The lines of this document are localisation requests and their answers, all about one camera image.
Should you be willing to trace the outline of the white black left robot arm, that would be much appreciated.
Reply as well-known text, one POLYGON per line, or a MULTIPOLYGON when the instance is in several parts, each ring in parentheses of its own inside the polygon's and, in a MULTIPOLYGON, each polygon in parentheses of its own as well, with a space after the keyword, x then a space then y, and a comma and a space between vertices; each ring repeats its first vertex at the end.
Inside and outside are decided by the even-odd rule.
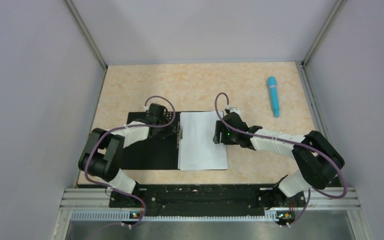
POLYGON ((92 183, 122 192, 121 200, 134 207, 141 198, 139 183, 125 170, 175 170, 179 120, 179 112, 151 103, 144 112, 130 112, 128 123, 114 131, 94 128, 78 168, 92 183))

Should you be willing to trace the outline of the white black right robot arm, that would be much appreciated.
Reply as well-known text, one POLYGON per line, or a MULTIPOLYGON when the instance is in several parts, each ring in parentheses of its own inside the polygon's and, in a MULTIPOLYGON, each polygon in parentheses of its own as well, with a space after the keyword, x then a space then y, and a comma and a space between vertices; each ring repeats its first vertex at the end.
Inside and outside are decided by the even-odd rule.
POLYGON ((313 188, 320 192, 335 177, 345 183, 341 172, 344 159, 315 130, 305 135, 274 132, 258 125, 248 126, 238 113, 230 111, 215 122, 213 142, 269 151, 295 160, 298 170, 283 177, 273 188, 273 200, 279 206, 287 206, 302 191, 313 188))

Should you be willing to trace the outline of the red and black folder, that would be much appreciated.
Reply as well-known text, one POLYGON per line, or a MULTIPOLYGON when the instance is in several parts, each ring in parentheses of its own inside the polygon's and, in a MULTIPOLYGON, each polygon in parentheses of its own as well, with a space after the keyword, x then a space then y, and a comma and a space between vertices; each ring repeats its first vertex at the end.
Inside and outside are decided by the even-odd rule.
POLYGON ((120 168, 123 170, 179 170, 180 113, 176 112, 175 135, 165 139, 154 136, 138 141, 123 150, 120 168))

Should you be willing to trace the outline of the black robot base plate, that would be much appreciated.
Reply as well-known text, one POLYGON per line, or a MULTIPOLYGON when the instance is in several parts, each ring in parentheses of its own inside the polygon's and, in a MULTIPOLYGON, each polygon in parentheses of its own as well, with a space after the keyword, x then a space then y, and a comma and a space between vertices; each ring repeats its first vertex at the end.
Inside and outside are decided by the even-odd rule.
POLYGON ((142 184, 135 199, 112 192, 110 208, 140 208, 147 217, 254 217, 269 210, 296 210, 304 193, 285 197, 273 184, 142 184))

